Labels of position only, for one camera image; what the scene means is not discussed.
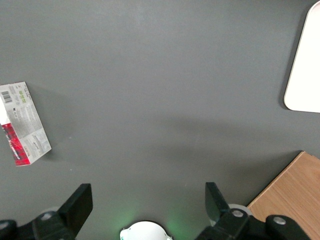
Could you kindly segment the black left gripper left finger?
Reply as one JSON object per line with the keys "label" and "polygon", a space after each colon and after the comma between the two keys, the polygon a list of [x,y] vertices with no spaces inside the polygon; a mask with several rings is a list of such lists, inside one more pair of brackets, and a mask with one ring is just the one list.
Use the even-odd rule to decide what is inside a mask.
{"label": "black left gripper left finger", "polygon": [[58,208],[18,226],[13,219],[0,221],[2,240],[74,240],[93,210],[92,186],[82,183]]}

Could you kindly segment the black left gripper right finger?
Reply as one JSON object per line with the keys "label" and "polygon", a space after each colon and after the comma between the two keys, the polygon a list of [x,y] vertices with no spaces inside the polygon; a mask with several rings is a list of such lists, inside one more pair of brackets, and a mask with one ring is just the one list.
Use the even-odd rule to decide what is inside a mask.
{"label": "black left gripper right finger", "polygon": [[265,222],[239,207],[230,207],[214,182],[205,183],[205,209],[213,225],[207,226],[197,240],[309,240],[292,218],[269,215]]}

